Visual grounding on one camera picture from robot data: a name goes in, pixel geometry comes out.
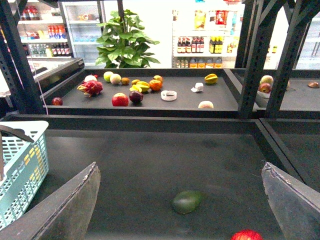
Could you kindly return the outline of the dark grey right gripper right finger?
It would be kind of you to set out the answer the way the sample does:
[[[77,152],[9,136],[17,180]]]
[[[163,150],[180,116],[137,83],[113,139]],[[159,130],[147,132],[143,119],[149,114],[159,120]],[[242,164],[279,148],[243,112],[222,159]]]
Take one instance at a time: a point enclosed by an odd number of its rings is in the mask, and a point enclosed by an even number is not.
[[[266,162],[261,177],[268,204],[287,240],[320,238],[320,193]]]

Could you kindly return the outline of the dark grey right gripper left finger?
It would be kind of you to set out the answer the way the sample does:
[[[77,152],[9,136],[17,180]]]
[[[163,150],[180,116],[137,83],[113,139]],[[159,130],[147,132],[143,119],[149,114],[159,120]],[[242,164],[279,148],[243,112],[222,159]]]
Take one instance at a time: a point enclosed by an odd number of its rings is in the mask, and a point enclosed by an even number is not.
[[[91,163],[0,232],[2,240],[83,240],[99,192],[101,174]]]

